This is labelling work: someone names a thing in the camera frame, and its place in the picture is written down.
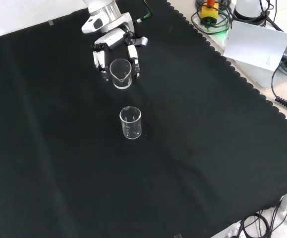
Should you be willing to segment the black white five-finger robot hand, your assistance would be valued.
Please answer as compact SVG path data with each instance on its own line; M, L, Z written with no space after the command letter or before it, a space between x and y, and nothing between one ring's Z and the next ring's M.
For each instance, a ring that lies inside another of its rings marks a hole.
M110 50L124 43L127 46L128 57L132 66L132 75L138 78L140 76L139 58L137 47L144 47L148 44L148 38L137 38L136 35L125 27L118 27L100 37L92 46L94 65L100 72L104 80L109 78L109 57Z

